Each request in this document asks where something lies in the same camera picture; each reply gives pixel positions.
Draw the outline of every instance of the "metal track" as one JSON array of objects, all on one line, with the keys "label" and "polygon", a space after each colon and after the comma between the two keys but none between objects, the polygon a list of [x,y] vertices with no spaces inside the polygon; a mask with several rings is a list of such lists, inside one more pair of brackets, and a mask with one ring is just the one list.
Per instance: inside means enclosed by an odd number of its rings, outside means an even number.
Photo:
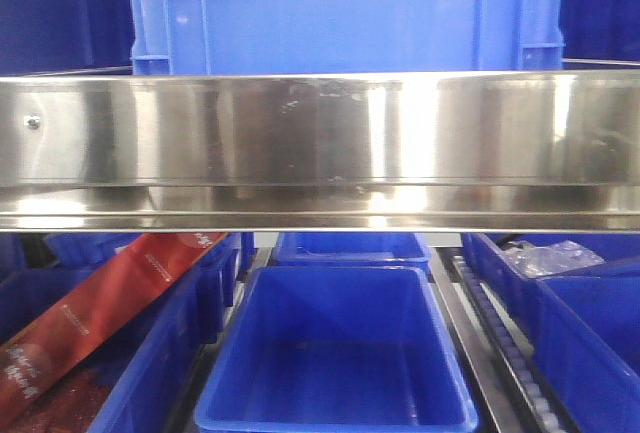
[{"label": "metal track", "polygon": [[[451,317],[459,353],[471,371],[490,431],[579,433],[570,417],[525,360],[511,332],[456,249],[439,249],[430,261],[437,290]],[[472,310],[465,310],[468,301]],[[480,338],[489,348],[482,346]]]}]

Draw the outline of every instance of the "storage bin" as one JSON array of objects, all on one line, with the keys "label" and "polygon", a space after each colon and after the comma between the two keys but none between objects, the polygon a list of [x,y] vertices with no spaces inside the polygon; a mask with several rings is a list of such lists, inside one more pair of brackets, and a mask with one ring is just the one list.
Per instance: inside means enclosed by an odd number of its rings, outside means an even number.
[{"label": "storage bin", "polygon": [[104,263],[139,233],[53,233],[45,243],[61,264],[77,267]]},{"label": "storage bin", "polygon": [[418,233],[292,232],[278,236],[272,258],[286,266],[407,266],[427,271]]},{"label": "storage bin", "polygon": [[468,432],[477,415],[425,275],[271,267],[249,281],[202,432]]},{"label": "storage bin", "polygon": [[130,65],[130,0],[3,0],[0,75]]},{"label": "storage bin", "polygon": [[227,238],[207,253],[198,262],[205,269],[218,269],[222,278],[222,295],[224,305],[233,306],[233,297],[240,275],[242,261],[242,238],[240,233],[230,233]]},{"label": "storage bin", "polygon": [[[494,243],[500,235],[465,233],[464,256],[476,275],[502,300],[507,313],[530,340],[538,333],[538,279],[518,271]],[[617,276],[632,274],[640,265],[640,235],[634,234],[527,234],[519,240],[546,246],[565,240],[574,241],[600,255],[605,263],[562,273],[562,276]]]},{"label": "storage bin", "polygon": [[132,0],[139,74],[561,66],[560,0]]},{"label": "storage bin", "polygon": [[562,0],[568,58],[640,60],[640,0]]},{"label": "storage bin", "polygon": [[240,273],[246,272],[253,263],[256,254],[255,234],[251,232],[242,233],[242,258],[240,260]]},{"label": "storage bin", "polygon": [[0,233],[0,282],[26,266],[20,237],[15,233]]},{"label": "storage bin", "polygon": [[[56,233],[48,235],[45,241],[63,265],[86,266],[104,263],[138,236],[139,233]],[[220,275],[223,303],[228,307],[233,306],[241,249],[240,233],[230,233],[197,263],[210,276]]]},{"label": "storage bin", "polygon": [[534,360],[580,431],[640,431],[640,276],[549,278],[539,288]]},{"label": "storage bin", "polygon": [[[0,344],[46,311],[94,268],[26,270],[0,285]],[[113,390],[90,433],[155,433],[167,420],[196,350],[208,341],[222,316],[215,283],[194,268],[156,302],[119,330],[82,366],[99,372],[98,383]]]}]

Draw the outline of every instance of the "red packaging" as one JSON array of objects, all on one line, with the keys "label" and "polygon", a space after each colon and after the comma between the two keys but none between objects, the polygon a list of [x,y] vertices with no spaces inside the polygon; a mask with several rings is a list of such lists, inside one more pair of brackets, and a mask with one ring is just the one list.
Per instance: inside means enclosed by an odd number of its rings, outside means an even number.
[{"label": "red packaging", "polygon": [[3,433],[85,433],[111,392],[97,376],[96,370],[74,368]]},{"label": "red packaging", "polygon": [[148,233],[0,347],[0,428],[158,298],[226,233]]}]

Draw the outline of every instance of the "stainless steel rail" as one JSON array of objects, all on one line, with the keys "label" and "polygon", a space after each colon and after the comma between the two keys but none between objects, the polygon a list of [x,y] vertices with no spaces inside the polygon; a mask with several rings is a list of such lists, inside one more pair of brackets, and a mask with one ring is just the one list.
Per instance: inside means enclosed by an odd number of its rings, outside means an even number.
[{"label": "stainless steel rail", "polygon": [[[443,314],[450,319],[458,355],[467,367],[467,380],[476,387],[483,431],[578,433],[562,405],[540,383],[544,380],[525,361],[512,338],[514,332],[459,253],[455,248],[439,248],[429,268]],[[464,308],[465,302],[470,308]]]},{"label": "stainless steel rail", "polygon": [[0,229],[640,229],[640,72],[0,79]]}]

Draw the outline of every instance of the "empty blue bin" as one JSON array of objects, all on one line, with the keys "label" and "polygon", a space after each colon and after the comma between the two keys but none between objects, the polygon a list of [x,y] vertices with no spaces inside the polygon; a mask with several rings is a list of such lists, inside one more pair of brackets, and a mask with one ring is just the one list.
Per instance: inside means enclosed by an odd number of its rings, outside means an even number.
[{"label": "empty blue bin", "polygon": [[534,360],[584,433],[640,431],[640,266],[539,282]]},{"label": "empty blue bin", "polygon": [[431,257],[419,233],[281,233],[272,258],[283,266],[407,266],[427,271]]},{"label": "empty blue bin", "polygon": [[139,74],[559,68],[560,0],[132,0]]},{"label": "empty blue bin", "polygon": [[195,413],[202,432],[470,432],[478,419],[422,272],[257,270]]}]

